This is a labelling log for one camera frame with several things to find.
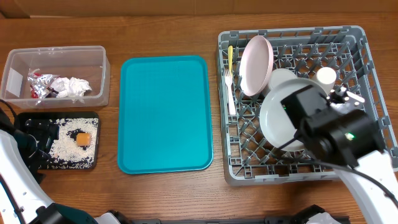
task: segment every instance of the plastic container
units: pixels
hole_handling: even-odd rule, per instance
[[[83,97],[35,99],[27,81],[29,70],[87,80],[92,91]],[[111,67],[102,46],[15,49],[7,58],[0,98],[22,109],[104,106],[109,100]]]
[[[302,180],[330,180],[333,170],[310,164],[289,164],[269,156],[273,146],[261,133],[259,112],[264,95],[246,96],[240,87],[241,53],[255,36],[262,35],[274,51],[274,69],[286,68],[300,78],[311,78],[322,67],[337,73],[335,85],[344,85],[362,96],[362,108],[377,121],[398,170],[398,144],[381,92],[366,34],[358,26],[308,27],[226,31],[218,36],[218,93],[221,108],[221,140],[224,177],[231,185],[281,184]],[[228,47],[233,46],[233,98],[236,115],[227,108],[224,71],[228,69]],[[286,152],[287,156],[308,159],[305,151]]]

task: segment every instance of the wood surface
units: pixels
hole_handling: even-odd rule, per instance
[[[352,223],[364,223],[357,204],[340,181],[252,187],[231,187],[225,182],[216,84],[217,37],[224,30],[363,27],[392,125],[398,133],[397,23],[397,13],[5,19],[0,21],[0,67],[4,67],[12,49],[68,45],[102,45],[106,49],[111,64],[109,105],[53,110],[96,111],[102,120],[95,169],[43,171],[47,177],[41,187],[57,203],[85,210],[92,216],[115,209],[129,218],[162,220],[263,218],[292,215],[317,204],[332,215],[349,215]],[[163,55],[200,55],[207,62],[214,161],[207,170],[199,172],[127,175],[116,162],[121,65],[133,57]]]
[[[396,0],[1,0],[4,11],[37,16],[169,16],[310,12],[398,12]]]

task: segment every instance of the white label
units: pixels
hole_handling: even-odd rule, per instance
[[[19,72],[10,68],[6,90],[19,97],[22,88],[22,79],[23,76]]]

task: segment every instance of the white fork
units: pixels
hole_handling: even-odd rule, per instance
[[[229,115],[236,115],[235,102],[232,96],[232,73],[229,69],[225,70],[225,84],[228,89],[228,109]]]

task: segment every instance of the pink plate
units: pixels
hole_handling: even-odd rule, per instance
[[[267,85],[274,64],[274,52],[263,36],[253,37],[244,49],[239,74],[241,88],[246,96],[260,93]]]

